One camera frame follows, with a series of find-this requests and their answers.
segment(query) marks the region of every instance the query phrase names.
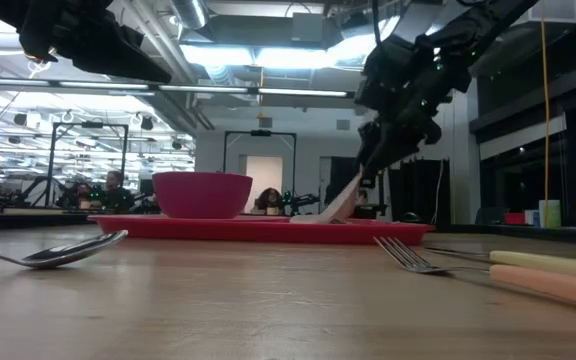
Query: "red object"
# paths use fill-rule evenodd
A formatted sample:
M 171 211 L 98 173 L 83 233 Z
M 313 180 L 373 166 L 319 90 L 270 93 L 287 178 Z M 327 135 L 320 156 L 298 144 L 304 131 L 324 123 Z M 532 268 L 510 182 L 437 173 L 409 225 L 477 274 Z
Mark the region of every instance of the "red object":
M 505 213 L 504 220 L 506 225 L 524 225 L 526 224 L 526 215 L 524 213 Z
M 316 244 L 374 244 L 374 236 L 419 245 L 433 226 L 349 220 L 349 224 L 291 224 L 286 217 L 241 216 L 230 220 L 171 219 L 161 215 L 95 215 L 104 233 L 128 230 L 134 238 L 232 240 Z
M 251 177 L 226 173 L 164 172 L 152 180 L 161 210 L 183 219 L 232 219 L 252 187 Z

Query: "computer monitor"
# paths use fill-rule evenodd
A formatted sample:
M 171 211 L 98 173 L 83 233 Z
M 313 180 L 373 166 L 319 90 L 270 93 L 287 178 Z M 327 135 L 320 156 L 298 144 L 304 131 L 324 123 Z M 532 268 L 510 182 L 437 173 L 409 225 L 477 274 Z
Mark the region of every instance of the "computer monitor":
M 142 194 L 145 195 L 152 195 L 155 193 L 155 187 L 152 184 L 152 179 L 148 179 L 148 180 L 141 180 L 139 182 L 139 192 L 141 192 Z

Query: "wooden table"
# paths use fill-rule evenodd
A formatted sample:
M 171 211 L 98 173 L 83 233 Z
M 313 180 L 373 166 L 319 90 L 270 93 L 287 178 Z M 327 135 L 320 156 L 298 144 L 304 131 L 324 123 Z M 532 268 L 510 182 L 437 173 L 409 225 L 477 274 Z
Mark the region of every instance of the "wooden table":
M 0 252 L 97 232 L 2 231 Z M 427 240 L 576 256 L 527 239 Z M 376 246 L 128 239 L 57 271 L 0 261 L 0 359 L 576 359 L 576 307 L 478 274 L 407 273 Z

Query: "silver fork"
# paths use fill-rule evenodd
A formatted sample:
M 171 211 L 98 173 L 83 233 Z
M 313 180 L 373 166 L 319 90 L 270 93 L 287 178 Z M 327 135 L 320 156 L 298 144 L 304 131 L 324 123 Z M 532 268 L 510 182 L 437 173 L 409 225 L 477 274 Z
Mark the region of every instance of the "silver fork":
M 417 274 L 445 274 L 459 270 L 483 272 L 490 274 L 490 278 L 495 281 L 576 302 L 576 276 L 508 265 L 493 265 L 490 270 L 461 266 L 442 268 L 424 260 L 399 239 L 390 237 L 375 237 L 374 239 L 405 270 Z
M 377 245 L 381 246 L 384 251 L 391 258 L 393 258 L 399 265 L 401 265 L 405 270 L 415 272 L 418 274 L 445 274 L 450 271 L 477 271 L 489 274 L 490 271 L 481 268 L 471 268 L 471 267 L 449 267 L 442 268 L 434 266 L 428 261 L 426 261 L 421 256 L 417 255 L 412 249 L 404 245 L 397 238 L 390 237 L 374 237 Z

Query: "pink bowl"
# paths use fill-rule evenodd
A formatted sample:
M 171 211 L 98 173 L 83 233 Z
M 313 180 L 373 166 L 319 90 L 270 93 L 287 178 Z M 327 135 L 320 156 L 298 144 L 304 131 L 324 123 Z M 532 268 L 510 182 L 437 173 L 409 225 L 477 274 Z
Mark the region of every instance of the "pink bowl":
M 246 206 L 252 178 L 202 172 L 165 172 L 152 176 L 161 210 L 171 218 L 232 219 Z

